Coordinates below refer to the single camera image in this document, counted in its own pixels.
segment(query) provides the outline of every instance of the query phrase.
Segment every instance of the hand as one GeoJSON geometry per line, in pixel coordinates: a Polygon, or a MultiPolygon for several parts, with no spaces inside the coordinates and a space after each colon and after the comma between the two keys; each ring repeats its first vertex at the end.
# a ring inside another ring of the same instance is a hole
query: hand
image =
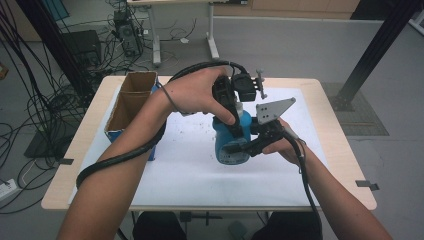
{"type": "Polygon", "coordinates": [[[212,113],[222,122],[232,125],[235,118],[212,96],[212,86],[219,76],[226,76],[224,67],[205,68],[169,82],[164,87],[182,112],[212,113]]]}
{"type": "MultiPolygon", "coordinates": [[[[280,121],[281,126],[283,126],[284,128],[290,128],[290,125],[286,121],[281,118],[279,118],[278,120],[280,121]]],[[[304,145],[303,147],[305,151],[308,150],[307,146],[304,145]]],[[[290,163],[299,165],[299,160],[297,159],[296,153],[294,152],[292,145],[286,139],[281,139],[277,142],[274,142],[262,150],[263,154],[271,154],[275,152],[280,153],[280,155],[283,156],[290,163]]]]}

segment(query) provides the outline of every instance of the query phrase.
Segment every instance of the white power socket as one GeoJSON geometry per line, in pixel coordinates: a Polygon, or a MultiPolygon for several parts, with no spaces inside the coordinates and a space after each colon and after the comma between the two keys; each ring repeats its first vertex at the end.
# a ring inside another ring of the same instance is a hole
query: white power socket
{"type": "Polygon", "coordinates": [[[15,192],[19,191],[19,188],[16,186],[15,180],[10,179],[7,182],[9,183],[9,185],[6,185],[6,183],[0,185],[0,201],[3,201],[15,192]]]}

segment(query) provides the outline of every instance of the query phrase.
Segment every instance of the black pants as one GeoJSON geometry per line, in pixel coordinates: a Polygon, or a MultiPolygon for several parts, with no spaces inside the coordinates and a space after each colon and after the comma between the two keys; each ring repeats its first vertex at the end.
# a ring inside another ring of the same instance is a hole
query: black pants
{"type": "MultiPolygon", "coordinates": [[[[133,229],[134,240],[186,240],[173,212],[143,212],[133,229]]],[[[312,212],[274,212],[252,240],[319,239],[312,212]]]]}

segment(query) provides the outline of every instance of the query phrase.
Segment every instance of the right forearm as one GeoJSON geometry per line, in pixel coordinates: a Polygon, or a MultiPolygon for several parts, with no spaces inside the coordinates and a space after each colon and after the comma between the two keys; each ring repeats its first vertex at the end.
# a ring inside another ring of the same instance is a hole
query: right forearm
{"type": "Polygon", "coordinates": [[[309,185],[339,239],[391,239],[372,213],[306,150],[309,185]]]}

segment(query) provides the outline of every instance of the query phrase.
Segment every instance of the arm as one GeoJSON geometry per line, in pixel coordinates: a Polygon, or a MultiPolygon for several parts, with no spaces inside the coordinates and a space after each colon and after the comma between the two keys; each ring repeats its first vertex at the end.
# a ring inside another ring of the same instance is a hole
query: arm
{"type": "MultiPolygon", "coordinates": [[[[181,111],[210,112],[223,122],[234,124],[231,113],[212,97],[213,83],[224,74],[224,68],[204,69],[165,85],[165,89],[181,111]]],[[[163,90],[156,91],[98,161],[147,143],[173,110],[163,90]]],[[[58,239],[113,239],[137,190],[149,154],[89,176],[69,207],[58,239]]]]}
{"type": "MultiPolygon", "coordinates": [[[[289,127],[283,120],[280,122],[283,126],[289,127]]],[[[331,175],[307,146],[304,148],[309,185],[337,237],[339,239],[391,239],[374,215],[331,175]]],[[[263,152],[265,154],[279,152],[289,162],[299,164],[287,140],[275,142],[266,147],[263,152]]]]}

